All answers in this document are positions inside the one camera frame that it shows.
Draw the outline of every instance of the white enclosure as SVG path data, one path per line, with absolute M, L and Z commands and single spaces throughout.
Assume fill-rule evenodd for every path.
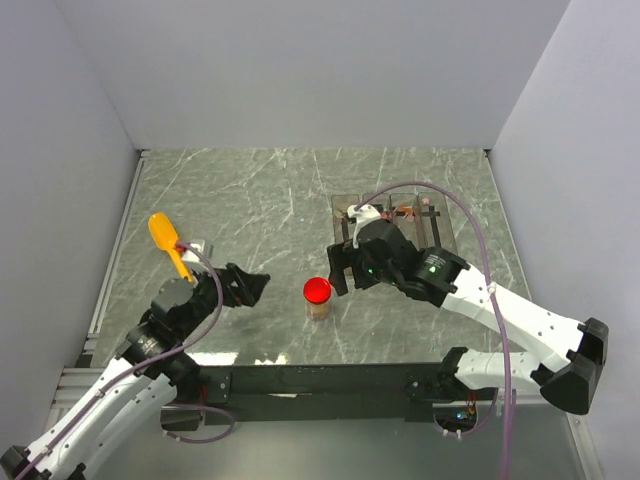
M 588 419 L 608 478 L 637 478 L 638 18 L 632 0 L 2 2 L 0 452 L 41 433 L 80 352 L 135 148 L 481 147 L 534 300 L 611 328 Z
M 57 0 L 136 147 L 498 138 L 568 0 Z

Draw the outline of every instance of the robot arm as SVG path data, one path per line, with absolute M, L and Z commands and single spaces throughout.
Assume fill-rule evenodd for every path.
M 417 250 L 396 225 L 371 205 L 349 207 L 355 219 L 353 240 L 328 247 L 329 281 L 347 293 L 344 269 L 353 271 L 355 288 L 387 283 L 408 297 L 460 313 L 492 330 L 498 324 L 490 301 L 495 294 L 510 340 L 524 354 L 511 354 L 515 388 L 537 389 L 558 408 L 589 411 L 606 362 L 608 327 L 591 318 L 580 322 L 554 314 L 515 293 L 485 283 L 484 275 L 462 258 L 439 247 Z M 455 378 L 470 389 L 504 385 L 502 354 L 456 348 Z
M 210 256 L 204 242 L 192 246 Z M 5 452 L 0 464 L 9 478 L 20 476 L 36 459 L 37 465 L 24 478 L 91 478 L 116 446 L 162 406 L 176 397 L 198 398 L 203 385 L 200 366 L 184 351 L 128 375 L 105 390 L 132 366 L 182 345 L 216 308 L 218 296 L 213 278 L 202 267 L 194 268 L 196 259 L 186 256 L 186 261 L 194 270 L 197 283 L 191 285 L 186 279 L 165 282 L 151 308 L 118 347 L 115 358 L 69 413 L 28 447 L 11 447 Z M 269 275 L 245 273 L 232 263 L 226 269 L 216 269 L 216 273 L 227 307 L 253 307 L 270 279 Z M 83 415 L 76 421 L 79 413 Z M 64 437 L 50 447 L 63 431 Z

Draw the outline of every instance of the marble tabletop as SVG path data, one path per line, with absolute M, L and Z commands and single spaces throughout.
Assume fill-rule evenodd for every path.
M 481 226 L 494 279 L 528 297 L 481 149 L 152 150 L 142 161 L 93 366 L 106 364 L 160 285 L 177 276 L 147 229 L 158 211 L 182 239 L 212 240 L 214 265 L 233 262 L 272 278 L 256 307 L 224 309 L 214 330 L 189 351 L 201 364 L 419 362 L 439 361 L 454 346 L 499 350 L 498 335 L 484 326 L 385 285 L 334 296 L 327 320 L 306 319 L 302 286 L 328 274 L 331 197 L 391 182 L 428 181 L 461 198 Z M 448 210 L 458 254 L 480 267 L 468 220 L 452 203 Z

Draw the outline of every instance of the red cup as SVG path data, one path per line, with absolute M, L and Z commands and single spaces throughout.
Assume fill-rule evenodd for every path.
M 329 299 L 331 298 L 331 284 L 326 278 L 313 277 L 307 280 L 302 289 L 306 302 L 307 318 L 309 320 L 325 320 L 329 316 Z

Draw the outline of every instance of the yellow brush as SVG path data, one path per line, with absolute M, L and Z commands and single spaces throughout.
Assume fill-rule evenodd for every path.
M 194 283 L 195 280 L 191 272 L 189 272 L 189 269 L 182 261 L 180 252 L 176 250 L 176 243 L 180 241 L 178 232 L 173 228 L 173 225 L 171 225 L 171 222 L 164 213 L 158 212 L 151 215 L 151 218 L 149 218 L 149 231 L 151 232 L 153 240 L 156 242 L 156 246 L 169 254 L 176 270 L 178 270 L 178 274 L 182 278 L 189 280 L 189 282 Z

